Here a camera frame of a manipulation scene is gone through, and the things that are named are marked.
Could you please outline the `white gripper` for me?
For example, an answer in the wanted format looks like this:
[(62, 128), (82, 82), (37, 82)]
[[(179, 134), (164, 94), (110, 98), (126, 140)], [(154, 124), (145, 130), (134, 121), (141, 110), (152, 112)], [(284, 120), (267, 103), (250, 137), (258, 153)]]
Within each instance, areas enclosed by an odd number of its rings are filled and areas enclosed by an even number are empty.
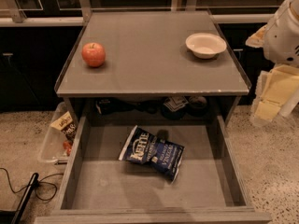
[(275, 117), (287, 118), (299, 103), (299, 67), (276, 64), (258, 77), (250, 121), (263, 127)]

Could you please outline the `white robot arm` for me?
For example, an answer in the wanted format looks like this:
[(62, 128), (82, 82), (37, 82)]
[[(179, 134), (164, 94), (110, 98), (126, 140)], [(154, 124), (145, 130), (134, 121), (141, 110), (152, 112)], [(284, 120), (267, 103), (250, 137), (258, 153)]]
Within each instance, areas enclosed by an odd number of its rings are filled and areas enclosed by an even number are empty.
[(250, 121), (257, 127), (277, 115), (288, 117), (299, 100), (299, 0), (285, 0), (268, 23), (246, 40), (246, 45), (262, 48), (274, 64), (262, 71), (255, 89)]

